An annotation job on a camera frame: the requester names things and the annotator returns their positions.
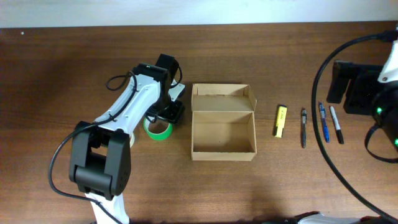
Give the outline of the green tape roll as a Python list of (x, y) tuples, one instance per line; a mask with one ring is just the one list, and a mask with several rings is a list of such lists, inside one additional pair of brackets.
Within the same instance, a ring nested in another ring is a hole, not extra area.
[(161, 133), (153, 133), (152, 131), (150, 131), (149, 124), (150, 124), (150, 121), (147, 118), (144, 118), (144, 122), (143, 122), (144, 130), (146, 131), (147, 135), (155, 141), (164, 141), (167, 138), (169, 138), (170, 135), (172, 134), (173, 126), (170, 123), (168, 124), (165, 131), (163, 131)]

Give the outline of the blue pen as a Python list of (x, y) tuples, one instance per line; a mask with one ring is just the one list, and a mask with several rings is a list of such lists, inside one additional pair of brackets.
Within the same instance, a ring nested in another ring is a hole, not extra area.
[(322, 122), (323, 135), (324, 135), (325, 141), (330, 142), (330, 135), (329, 135), (327, 121), (326, 121), (326, 110), (321, 101), (318, 102), (318, 106), (320, 109), (320, 117), (321, 117), (321, 122)]

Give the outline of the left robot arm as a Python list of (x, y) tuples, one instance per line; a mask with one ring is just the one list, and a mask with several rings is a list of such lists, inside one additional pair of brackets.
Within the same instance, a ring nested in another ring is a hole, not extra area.
[(85, 194), (97, 223), (129, 223), (123, 191), (131, 175), (134, 130), (141, 120), (177, 123), (185, 86), (175, 80), (175, 57), (160, 54), (156, 63), (128, 71), (126, 89), (93, 123), (81, 121), (72, 141), (69, 178)]

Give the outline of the black pen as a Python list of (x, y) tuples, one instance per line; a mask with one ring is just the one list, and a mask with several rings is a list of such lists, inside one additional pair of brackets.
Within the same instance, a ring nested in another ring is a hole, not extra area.
[(306, 126), (307, 126), (307, 111), (305, 108), (302, 108), (302, 111), (301, 111), (301, 141), (302, 141), (303, 148), (306, 147), (306, 143), (307, 143)]

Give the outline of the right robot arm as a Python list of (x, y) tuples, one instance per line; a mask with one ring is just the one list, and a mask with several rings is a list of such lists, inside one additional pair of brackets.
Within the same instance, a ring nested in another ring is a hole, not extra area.
[(391, 144), (397, 147), (397, 29), (350, 40), (335, 49), (324, 60), (315, 75), (312, 85), (311, 110), (313, 128), (321, 154), (332, 172), (355, 198), (379, 215), (378, 218), (368, 218), (367, 221), (373, 223), (397, 223), (397, 218), (382, 211), (362, 197), (342, 176), (327, 154), (317, 124), (317, 86), (324, 69), (344, 49), (370, 40), (392, 43), (392, 50), (386, 63), (383, 66), (362, 65), (335, 60), (333, 78), (326, 100), (329, 103), (340, 103), (343, 95), (346, 95), (344, 109), (347, 113), (371, 115), (373, 117), (375, 124), (366, 134), (365, 147), (368, 147), (371, 136), (378, 129), (382, 129)]

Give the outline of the yellow highlighter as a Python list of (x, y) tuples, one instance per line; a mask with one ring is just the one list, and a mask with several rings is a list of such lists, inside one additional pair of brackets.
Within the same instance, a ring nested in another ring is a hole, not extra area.
[(287, 107), (285, 105), (279, 105), (277, 107), (275, 126), (273, 132), (274, 136), (277, 138), (281, 138), (283, 135), (286, 114), (287, 114)]

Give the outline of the white tape roll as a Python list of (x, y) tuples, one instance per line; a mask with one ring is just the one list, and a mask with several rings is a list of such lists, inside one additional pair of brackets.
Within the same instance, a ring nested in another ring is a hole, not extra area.
[(131, 133), (129, 138), (129, 146), (132, 147), (134, 145), (134, 142), (135, 142), (135, 135), (134, 133)]

